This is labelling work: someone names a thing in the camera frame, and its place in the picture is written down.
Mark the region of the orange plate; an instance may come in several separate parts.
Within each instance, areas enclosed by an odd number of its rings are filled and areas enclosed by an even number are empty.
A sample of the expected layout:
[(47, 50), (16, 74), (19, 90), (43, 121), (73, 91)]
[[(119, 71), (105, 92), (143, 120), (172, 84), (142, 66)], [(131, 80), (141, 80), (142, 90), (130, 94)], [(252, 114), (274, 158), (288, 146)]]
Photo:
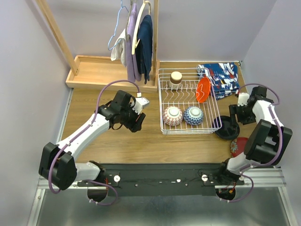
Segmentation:
[(201, 78), (196, 88), (196, 100), (203, 103), (210, 94), (211, 82), (207, 77)]

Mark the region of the white metal cup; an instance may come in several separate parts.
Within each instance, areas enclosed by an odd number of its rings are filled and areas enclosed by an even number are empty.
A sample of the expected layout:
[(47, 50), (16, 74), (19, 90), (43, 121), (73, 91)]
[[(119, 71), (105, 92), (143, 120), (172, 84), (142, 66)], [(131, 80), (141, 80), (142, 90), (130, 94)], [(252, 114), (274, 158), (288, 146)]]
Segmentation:
[(171, 90), (177, 90), (181, 86), (182, 74), (178, 71), (174, 71), (170, 75), (169, 87)]

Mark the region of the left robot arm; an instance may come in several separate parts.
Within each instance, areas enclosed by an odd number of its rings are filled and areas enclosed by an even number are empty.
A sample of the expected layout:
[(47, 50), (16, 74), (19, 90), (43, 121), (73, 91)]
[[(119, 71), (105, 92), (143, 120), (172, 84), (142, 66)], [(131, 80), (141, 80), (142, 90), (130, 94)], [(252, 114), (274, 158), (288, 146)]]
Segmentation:
[(102, 133), (120, 124), (131, 132), (140, 131), (145, 118), (143, 109), (149, 100), (134, 97), (119, 90), (114, 99), (97, 107), (87, 122), (64, 140), (53, 144), (47, 143), (42, 151), (39, 174), (48, 180), (50, 189), (54, 186), (59, 190), (69, 188), (75, 181), (88, 180), (92, 185), (99, 186), (104, 182), (102, 167), (89, 161), (76, 164), (80, 153)]

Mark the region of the red floral plate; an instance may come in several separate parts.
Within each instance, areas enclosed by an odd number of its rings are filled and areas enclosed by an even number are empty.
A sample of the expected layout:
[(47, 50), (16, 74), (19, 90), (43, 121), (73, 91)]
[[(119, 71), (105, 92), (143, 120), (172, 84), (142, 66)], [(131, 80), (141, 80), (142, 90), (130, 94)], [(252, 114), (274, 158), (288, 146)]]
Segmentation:
[(236, 157), (244, 152), (245, 145), (248, 141), (246, 137), (237, 137), (230, 143), (230, 154), (232, 157)]

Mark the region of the white wire dish rack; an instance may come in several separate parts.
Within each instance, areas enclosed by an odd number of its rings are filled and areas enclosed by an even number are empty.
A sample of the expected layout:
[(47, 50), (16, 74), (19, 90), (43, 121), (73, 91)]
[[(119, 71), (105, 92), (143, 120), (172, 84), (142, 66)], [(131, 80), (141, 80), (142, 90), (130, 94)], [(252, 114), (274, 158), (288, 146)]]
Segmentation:
[[(169, 85), (172, 72), (180, 72), (182, 81), (178, 88)], [(160, 68), (158, 69), (158, 93), (160, 102), (160, 127), (164, 135), (179, 134), (210, 134), (222, 127), (221, 116), (214, 94), (213, 80), (211, 79), (210, 94), (200, 103), (197, 100), (198, 83), (202, 78), (210, 78), (208, 68)], [(168, 125), (163, 121), (166, 108), (176, 106), (182, 112), (191, 106), (203, 111), (203, 120), (199, 125), (189, 125), (182, 121), (179, 125)]]

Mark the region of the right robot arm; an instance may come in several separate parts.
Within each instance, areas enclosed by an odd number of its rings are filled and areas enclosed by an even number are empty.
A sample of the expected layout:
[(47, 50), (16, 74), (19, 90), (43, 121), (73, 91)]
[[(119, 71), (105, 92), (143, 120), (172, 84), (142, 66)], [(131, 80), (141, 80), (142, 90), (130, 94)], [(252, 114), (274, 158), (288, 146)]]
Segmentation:
[(277, 165), (286, 150), (293, 132), (277, 117), (275, 106), (279, 102), (267, 98), (268, 89), (254, 83), (250, 94), (237, 90), (238, 103), (229, 106), (229, 116), (222, 115), (212, 123), (219, 128), (216, 135), (224, 140), (238, 137), (240, 123), (256, 123), (243, 152), (221, 163), (216, 178), (222, 185), (237, 182), (251, 168)]

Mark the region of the blue patterned bowl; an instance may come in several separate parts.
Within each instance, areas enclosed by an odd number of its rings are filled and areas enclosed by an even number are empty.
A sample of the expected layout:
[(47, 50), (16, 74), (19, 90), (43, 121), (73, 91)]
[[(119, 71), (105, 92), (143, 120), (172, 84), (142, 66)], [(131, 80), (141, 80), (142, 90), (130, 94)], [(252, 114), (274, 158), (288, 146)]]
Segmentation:
[(203, 110), (197, 106), (188, 107), (183, 114), (185, 122), (191, 126), (198, 126), (203, 122)]

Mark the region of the red white patterned bowl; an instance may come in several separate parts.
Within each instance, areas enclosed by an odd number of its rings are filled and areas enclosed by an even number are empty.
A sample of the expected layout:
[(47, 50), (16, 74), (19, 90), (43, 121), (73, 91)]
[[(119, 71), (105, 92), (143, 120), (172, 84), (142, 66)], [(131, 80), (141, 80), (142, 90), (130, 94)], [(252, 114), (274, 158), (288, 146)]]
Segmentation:
[(167, 107), (163, 112), (163, 122), (170, 126), (178, 126), (183, 120), (183, 114), (180, 108), (176, 106)]

